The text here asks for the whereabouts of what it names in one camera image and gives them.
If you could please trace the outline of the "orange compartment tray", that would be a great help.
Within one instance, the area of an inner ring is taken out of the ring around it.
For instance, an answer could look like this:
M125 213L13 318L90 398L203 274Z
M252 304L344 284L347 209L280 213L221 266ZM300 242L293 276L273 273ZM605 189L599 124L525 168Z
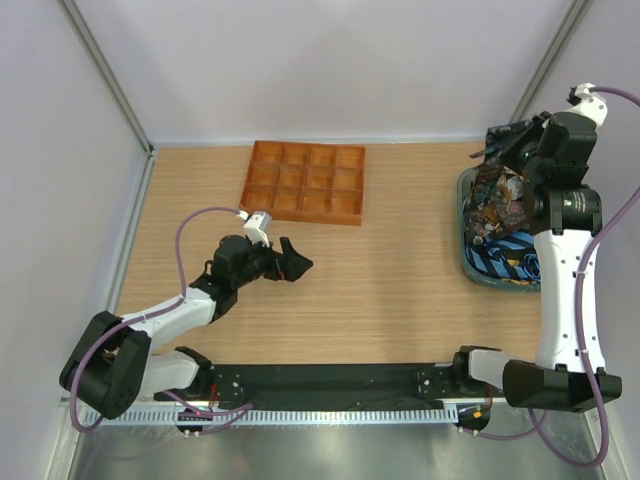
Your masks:
M239 207L281 221L359 226L365 165L359 145L257 140Z

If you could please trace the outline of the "blue striped tie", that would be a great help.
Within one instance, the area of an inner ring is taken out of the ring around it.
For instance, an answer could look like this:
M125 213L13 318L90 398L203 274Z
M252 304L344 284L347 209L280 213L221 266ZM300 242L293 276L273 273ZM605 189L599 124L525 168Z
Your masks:
M469 266L485 278L523 285L540 284L534 238L526 230L479 245L466 245L464 256Z

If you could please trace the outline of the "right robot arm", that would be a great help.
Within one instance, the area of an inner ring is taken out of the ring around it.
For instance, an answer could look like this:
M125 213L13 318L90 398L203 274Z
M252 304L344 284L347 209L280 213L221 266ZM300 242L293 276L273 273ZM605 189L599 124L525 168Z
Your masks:
M622 394L621 378L607 371L597 329L602 201L584 182L608 107L588 91L569 101L565 111L487 131L481 157L523 178L524 213L541 276L541 330L532 362L497 349L462 348L457 357L463 363L450 372L461 395L489 384L512 407L585 412Z

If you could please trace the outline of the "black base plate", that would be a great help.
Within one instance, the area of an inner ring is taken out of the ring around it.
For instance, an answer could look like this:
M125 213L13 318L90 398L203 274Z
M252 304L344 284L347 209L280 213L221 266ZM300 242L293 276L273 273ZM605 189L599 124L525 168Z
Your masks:
M457 423L482 430L501 391L463 379L452 364L217 365L187 387L164 387L157 400L206 401L236 414L266 411L402 411L454 404Z

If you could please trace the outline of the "navy floral tie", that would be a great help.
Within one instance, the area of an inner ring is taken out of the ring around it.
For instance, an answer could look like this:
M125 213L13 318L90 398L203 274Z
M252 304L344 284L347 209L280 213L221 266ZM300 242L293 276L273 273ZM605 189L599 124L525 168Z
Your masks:
M465 240L479 245L518 230L528 230L524 211L523 177L501 165L476 169L463 204Z

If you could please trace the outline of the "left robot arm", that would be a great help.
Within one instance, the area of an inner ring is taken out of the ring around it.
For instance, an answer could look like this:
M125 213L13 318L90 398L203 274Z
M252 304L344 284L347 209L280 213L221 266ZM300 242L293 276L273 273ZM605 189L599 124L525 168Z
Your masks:
M281 238L280 245L275 251L246 237L226 236L185 294L124 317L96 314L63 367L60 386L109 420L135 400L164 391L204 398L213 381L210 360L188 347L163 355L156 351L224 316L243 286L260 278L295 282L312 268L312 260L288 238Z

